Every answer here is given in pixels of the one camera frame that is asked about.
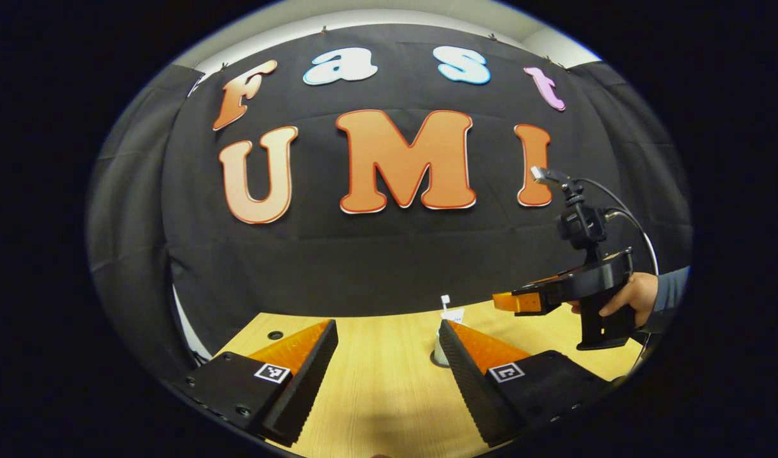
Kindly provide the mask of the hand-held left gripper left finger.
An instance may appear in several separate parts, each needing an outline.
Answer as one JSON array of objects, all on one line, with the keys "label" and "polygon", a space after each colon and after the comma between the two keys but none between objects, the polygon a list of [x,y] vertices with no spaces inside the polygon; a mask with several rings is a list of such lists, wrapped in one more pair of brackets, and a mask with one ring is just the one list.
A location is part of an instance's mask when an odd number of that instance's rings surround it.
[{"label": "hand-held left gripper left finger", "polygon": [[218,354],[171,386],[233,428],[290,447],[299,440],[337,345],[337,323],[326,319],[252,354]]}]

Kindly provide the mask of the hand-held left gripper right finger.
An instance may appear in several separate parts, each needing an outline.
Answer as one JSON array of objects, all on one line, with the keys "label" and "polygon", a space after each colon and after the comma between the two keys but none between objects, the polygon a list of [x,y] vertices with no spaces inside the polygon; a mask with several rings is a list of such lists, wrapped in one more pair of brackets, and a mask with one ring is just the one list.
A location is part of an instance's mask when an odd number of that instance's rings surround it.
[{"label": "hand-held left gripper right finger", "polygon": [[442,320],[439,345],[482,440],[495,447],[588,408],[613,383],[554,350],[528,354]]}]

